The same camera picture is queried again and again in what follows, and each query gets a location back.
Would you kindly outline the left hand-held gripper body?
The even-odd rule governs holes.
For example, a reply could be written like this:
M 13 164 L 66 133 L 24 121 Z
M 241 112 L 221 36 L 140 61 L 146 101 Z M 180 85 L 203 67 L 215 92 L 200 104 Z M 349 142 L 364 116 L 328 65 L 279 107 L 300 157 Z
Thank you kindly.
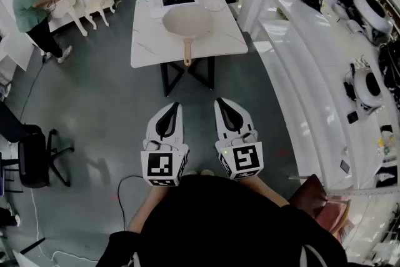
M 168 138 L 150 135 L 143 141 L 142 176 L 151 186 L 178 186 L 188 161 L 189 147 L 182 134 Z

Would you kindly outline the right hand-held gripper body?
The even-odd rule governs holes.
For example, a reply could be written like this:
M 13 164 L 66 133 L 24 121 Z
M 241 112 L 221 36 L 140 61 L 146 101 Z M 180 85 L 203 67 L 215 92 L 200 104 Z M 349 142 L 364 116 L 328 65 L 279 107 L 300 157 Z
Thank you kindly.
M 219 160 L 230 179 L 256 176 L 264 168 L 262 142 L 256 133 L 245 133 L 215 143 Z

